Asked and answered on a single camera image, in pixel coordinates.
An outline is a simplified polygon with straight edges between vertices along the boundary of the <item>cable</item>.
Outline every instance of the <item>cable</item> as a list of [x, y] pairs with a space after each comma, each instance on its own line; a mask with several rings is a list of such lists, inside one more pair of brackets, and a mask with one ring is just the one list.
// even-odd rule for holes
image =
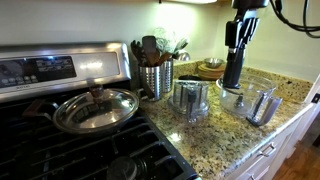
[[282, 11], [282, 2], [281, 0], [276, 0], [274, 3], [273, 0], [270, 0], [271, 6], [273, 11], [275, 12], [276, 16], [284, 23], [287, 24], [289, 27], [296, 31], [305, 32], [309, 37], [311, 38], [320, 38], [320, 35], [313, 35], [311, 32], [318, 32], [320, 31], [320, 26], [307, 26], [307, 10], [308, 10], [308, 4], [309, 0], [305, 0], [304, 7], [303, 7], [303, 25], [296, 25], [290, 23], [288, 19], [286, 19]]

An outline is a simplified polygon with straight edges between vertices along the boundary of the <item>granite countertop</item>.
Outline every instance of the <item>granite countertop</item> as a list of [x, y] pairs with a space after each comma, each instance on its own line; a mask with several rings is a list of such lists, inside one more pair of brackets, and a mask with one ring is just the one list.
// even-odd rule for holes
[[157, 102], [143, 101], [144, 109], [157, 127], [179, 150], [202, 179], [223, 179], [243, 164], [252, 153], [297, 119], [307, 104], [284, 100], [265, 126], [254, 127], [247, 120], [224, 112], [219, 105], [219, 88], [211, 83], [208, 115], [196, 125], [171, 110], [167, 100], [173, 91]]

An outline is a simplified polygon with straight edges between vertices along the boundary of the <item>gas stove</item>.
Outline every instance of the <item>gas stove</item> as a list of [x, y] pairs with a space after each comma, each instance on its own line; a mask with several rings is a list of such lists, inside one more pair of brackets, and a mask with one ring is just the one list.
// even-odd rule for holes
[[115, 133], [84, 137], [57, 129], [36, 99], [58, 106], [91, 84], [130, 89], [123, 43], [0, 48], [0, 179], [196, 179], [142, 109]]

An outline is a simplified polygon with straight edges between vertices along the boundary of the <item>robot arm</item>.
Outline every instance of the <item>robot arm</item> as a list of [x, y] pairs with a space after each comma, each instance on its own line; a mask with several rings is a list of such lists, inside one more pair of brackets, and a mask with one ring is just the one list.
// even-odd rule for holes
[[239, 88], [239, 77], [245, 56], [245, 48], [251, 41], [259, 24], [256, 9], [264, 8], [268, 0], [233, 0], [232, 7], [238, 9], [233, 21], [227, 22], [225, 44], [229, 47], [223, 86]]

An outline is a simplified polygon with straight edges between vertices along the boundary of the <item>wall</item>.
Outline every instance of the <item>wall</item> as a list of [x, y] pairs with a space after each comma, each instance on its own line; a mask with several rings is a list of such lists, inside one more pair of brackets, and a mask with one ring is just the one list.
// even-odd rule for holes
[[0, 45], [122, 41], [156, 27], [188, 36], [191, 57], [212, 56], [219, 6], [157, 0], [24, 0], [0, 2]]
[[[284, 16], [290, 22], [302, 24], [304, 1], [283, 2]], [[308, 24], [320, 26], [319, 7], [320, 1], [310, 1]], [[220, 12], [217, 34], [224, 33], [225, 23], [232, 20], [235, 14], [230, 4], [225, 4]], [[305, 33], [294, 31], [283, 24], [275, 16], [270, 3], [267, 8], [259, 10], [259, 17], [260, 25], [247, 47], [245, 66], [314, 82], [320, 73], [320, 39], [311, 39]], [[217, 36], [214, 51], [217, 57], [226, 57], [227, 48], [218, 46], [223, 43], [224, 37]]]

